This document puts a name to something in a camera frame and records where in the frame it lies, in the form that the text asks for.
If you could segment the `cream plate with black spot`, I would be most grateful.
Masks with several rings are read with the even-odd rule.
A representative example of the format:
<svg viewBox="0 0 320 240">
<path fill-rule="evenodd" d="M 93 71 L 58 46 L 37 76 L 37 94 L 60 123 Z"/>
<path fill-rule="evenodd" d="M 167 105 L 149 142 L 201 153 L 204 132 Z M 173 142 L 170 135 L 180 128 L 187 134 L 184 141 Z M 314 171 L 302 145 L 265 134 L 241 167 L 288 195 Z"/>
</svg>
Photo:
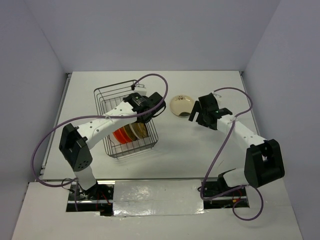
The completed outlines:
<svg viewBox="0 0 320 240">
<path fill-rule="evenodd" d="M 170 103 L 170 111 L 178 117 L 187 118 L 191 115 L 195 101 L 188 95 L 179 94 L 174 96 Z"/>
</svg>

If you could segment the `yellow patterned dark-rim plate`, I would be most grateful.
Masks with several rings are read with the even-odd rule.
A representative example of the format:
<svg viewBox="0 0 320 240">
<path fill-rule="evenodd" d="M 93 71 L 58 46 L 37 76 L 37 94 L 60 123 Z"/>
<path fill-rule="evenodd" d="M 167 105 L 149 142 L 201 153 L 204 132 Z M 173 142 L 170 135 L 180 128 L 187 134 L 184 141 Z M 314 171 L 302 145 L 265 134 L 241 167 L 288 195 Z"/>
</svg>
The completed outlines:
<svg viewBox="0 0 320 240">
<path fill-rule="evenodd" d="M 135 122 L 132 124 L 133 132 L 138 139 L 148 137 L 148 131 L 144 123 Z"/>
</svg>

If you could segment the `wire dish rack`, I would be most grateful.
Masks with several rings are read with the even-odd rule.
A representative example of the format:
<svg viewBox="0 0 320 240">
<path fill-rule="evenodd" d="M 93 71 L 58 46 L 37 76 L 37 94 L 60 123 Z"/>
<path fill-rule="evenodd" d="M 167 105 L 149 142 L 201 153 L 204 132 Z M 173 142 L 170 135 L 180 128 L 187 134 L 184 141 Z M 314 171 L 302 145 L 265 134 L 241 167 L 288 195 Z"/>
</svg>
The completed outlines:
<svg viewBox="0 0 320 240">
<path fill-rule="evenodd" d="M 129 94 L 133 93 L 131 86 L 134 80 L 101 86 L 93 91 L 96 111 L 103 115 L 117 107 Z M 103 139 L 104 149 L 108 156 L 119 159 L 153 148 L 159 137 L 153 120 L 142 128 L 136 124 L 126 125 Z"/>
</svg>

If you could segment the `orange plate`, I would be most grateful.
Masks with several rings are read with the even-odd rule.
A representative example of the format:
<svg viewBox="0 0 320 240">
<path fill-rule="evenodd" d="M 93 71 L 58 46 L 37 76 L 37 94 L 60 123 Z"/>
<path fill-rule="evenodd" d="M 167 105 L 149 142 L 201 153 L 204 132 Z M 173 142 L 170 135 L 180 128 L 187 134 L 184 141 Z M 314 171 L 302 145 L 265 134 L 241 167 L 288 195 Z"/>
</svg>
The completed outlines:
<svg viewBox="0 0 320 240">
<path fill-rule="evenodd" d="M 120 128 L 118 132 L 121 134 L 122 138 L 125 140 L 126 143 L 131 142 L 131 139 L 125 131 L 124 127 Z"/>
<path fill-rule="evenodd" d="M 122 138 L 121 134 L 116 130 L 115 132 L 112 133 L 114 138 L 120 143 L 120 144 L 125 144 L 126 141 Z"/>
</svg>

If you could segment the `brown olive plate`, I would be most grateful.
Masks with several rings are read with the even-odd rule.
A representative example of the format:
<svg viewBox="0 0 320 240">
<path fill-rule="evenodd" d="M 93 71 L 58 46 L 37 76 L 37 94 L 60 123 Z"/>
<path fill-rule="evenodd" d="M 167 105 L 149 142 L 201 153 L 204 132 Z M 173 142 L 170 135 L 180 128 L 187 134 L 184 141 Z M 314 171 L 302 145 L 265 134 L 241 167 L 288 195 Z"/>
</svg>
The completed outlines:
<svg viewBox="0 0 320 240">
<path fill-rule="evenodd" d="M 136 137 L 136 135 L 134 134 L 134 132 L 131 130 L 130 125 L 127 124 L 124 127 L 124 131 L 127 134 L 127 136 L 129 137 L 129 139 L 133 142 L 136 141 L 138 138 Z"/>
</svg>

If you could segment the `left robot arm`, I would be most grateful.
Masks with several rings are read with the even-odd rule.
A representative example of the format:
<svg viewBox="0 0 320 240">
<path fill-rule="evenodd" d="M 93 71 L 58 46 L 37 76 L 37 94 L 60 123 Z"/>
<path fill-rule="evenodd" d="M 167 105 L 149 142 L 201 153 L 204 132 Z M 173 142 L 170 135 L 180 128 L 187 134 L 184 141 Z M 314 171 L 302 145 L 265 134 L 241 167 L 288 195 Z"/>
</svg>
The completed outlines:
<svg viewBox="0 0 320 240">
<path fill-rule="evenodd" d="M 91 149 L 126 125 L 149 122 L 165 107 L 166 102 L 158 92 L 149 97 L 134 92 L 124 97 L 116 107 L 94 120 L 78 126 L 69 123 L 63 127 L 59 150 L 72 168 L 82 196 L 90 200 L 101 191 L 91 168 L 93 161 Z"/>
</svg>

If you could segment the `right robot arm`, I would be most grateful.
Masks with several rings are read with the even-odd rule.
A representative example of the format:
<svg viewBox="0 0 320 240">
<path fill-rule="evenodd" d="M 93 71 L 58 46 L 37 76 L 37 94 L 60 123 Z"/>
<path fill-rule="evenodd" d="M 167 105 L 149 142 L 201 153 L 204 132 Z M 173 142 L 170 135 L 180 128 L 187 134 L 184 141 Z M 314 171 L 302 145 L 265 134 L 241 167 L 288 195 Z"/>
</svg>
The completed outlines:
<svg viewBox="0 0 320 240">
<path fill-rule="evenodd" d="M 218 175 L 216 184 L 221 195 L 228 196 L 239 186 L 259 188 L 285 176 L 280 144 L 251 131 L 229 109 L 219 108 L 213 93 L 198 98 L 188 120 L 192 122 L 196 113 L 198 125 L 226 134 L 226 139 L 232 138 L 245 153 L 243 167 Z"/>
</svg>

